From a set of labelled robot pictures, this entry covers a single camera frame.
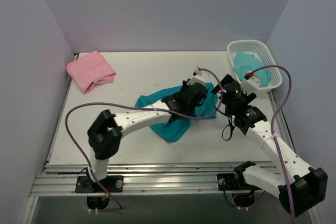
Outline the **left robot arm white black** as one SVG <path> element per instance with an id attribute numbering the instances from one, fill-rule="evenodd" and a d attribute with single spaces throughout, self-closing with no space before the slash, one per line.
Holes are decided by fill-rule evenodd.
<path id="1" fill-rule="evenodd" d="M 194 116 L 195 108 L 202 105 L 206 97 L 206 82 L 192 78 L 183 81 L 180 91 L 145 106 L 145 110 L 101 112 L 87 132 L 90 145 L 87 186 L 94 192 L 105 188 L 109 158 L 118 152 L 123 137 L 155 124 Z"/>

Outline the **teal t shirt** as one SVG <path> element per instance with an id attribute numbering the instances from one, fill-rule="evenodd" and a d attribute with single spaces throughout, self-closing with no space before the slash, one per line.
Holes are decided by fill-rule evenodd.
<path id="1" fill-rule="evenodd" d="M 195 113 L 193 116 L 195 117 L 202 117 L 211 114 L 215 111 L 215 105 L 218 101 L 218 96 L 211 93 L 211 90 L 214 88 L 212 83 L 207 83 L 206 88 L 208 90 L 207 97 L 204 103 L 195 109 Z M 136 103 L 136 108 L 142 108 L 148 106 L 157 100 L 161 100 L 168 95 L 172 95 L 178 91 L 180 91 L 182 86 L 171 87 L 167 89 L 162 89 L 157 91 L 153 94 L 149 95 L 141 95 Z M 156 125 L 150 126 L 151 130 L 158 135 L 159 137 L 163 138 L 168 143 L 174 143 L 178 141 L 188 130 L 190 127 L 191 120 L 187 118 L 183 118 L 180 120 L 176 120 L 171 123 L 160 123 Z"/>

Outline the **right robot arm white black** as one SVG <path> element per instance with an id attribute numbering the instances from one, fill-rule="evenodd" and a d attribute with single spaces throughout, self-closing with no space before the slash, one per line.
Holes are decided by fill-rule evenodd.
<path id="1" fill-rule="evenodd" d="M 298 217 L 324 201 L 328 176 L 322 168 L 313 168 L 300 158 L 274 131 L 267 117 L 250 105 L 256 98 L 256 83 L 255 77 L 243 84 L 227 74 L 212 94 L 220 94 L 230 130 L 239 129 L 253 140 L 281 174 L 275 175 L 247 161 L 235 167 L 233 182 L 241 189 L 257 187 L 270 193 L 289 214 Z"/>

